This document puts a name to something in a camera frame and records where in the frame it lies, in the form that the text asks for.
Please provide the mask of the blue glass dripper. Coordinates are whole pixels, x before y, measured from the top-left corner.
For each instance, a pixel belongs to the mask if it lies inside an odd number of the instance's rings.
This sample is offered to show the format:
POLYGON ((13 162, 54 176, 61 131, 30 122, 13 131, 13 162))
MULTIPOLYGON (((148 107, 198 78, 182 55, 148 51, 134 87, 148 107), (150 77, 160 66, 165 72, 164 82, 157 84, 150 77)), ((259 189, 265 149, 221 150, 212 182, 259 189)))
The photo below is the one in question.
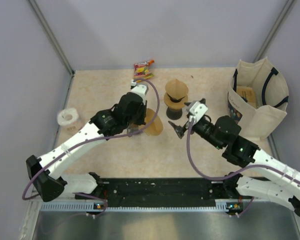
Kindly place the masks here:
POLYGON ((174 98, 174 97, 171 97, 170 95, 168 95, 168 98, 169 98, 170 101, 173 102, 173 103, 180 103, 180 102, 184 99, 184 97, 179 98, 179 99, 176 99, 176 98, 174 98))

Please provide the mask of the brown paper coffee filter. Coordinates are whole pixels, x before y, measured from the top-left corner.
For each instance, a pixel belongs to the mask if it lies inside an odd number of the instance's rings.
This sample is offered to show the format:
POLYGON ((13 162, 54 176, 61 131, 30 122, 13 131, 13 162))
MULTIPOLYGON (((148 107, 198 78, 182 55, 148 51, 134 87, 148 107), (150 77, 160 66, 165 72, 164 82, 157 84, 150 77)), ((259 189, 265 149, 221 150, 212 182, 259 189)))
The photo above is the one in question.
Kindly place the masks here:
POLYGON ((165 91, 169 96, 176 100, 184 98, 189 93, 187 85, 178 79, 173 79, 167 82, 165 85, 165 91))

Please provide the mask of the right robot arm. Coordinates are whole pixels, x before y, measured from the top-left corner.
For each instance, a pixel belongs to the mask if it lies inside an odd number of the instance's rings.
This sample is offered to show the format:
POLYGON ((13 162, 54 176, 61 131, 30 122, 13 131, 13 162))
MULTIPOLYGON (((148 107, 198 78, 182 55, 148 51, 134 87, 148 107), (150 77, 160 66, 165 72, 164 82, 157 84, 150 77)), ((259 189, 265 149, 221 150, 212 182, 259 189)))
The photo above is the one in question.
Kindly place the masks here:
POLYGON ((300 172, 266 153, 257 144, 240 136, 241 127, 228 115, 215 123, 206 114, 206 100, 185 103, 187 122, 169 124, 179 138, 186 136, 188 160, 194 171, 210 181, 223 182, 223 192, 229 198, 237 195, 267 200, 293 211, 300 217, 300 172), (201 172, 191 156, 191 134, 197 134, 217 150, 222 157, 240 169, 222 177, 201 172))

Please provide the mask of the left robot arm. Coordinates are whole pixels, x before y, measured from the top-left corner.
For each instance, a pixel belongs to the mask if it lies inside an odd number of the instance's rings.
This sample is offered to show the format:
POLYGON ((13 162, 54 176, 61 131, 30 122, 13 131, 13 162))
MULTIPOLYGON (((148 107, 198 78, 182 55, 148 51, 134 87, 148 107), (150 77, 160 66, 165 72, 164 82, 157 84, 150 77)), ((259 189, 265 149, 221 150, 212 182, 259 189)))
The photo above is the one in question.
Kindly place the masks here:
POLYGON ((29 179, 44 202, 65 193, 83 193, 99 198, 104 187, 96 173, 65 174, 80 157, 109 137, 122 133, 131 124, 145 123, 146 93, 132 89, 110 109, 98 111, 83 128, 54 150, 26 160, 29 179))

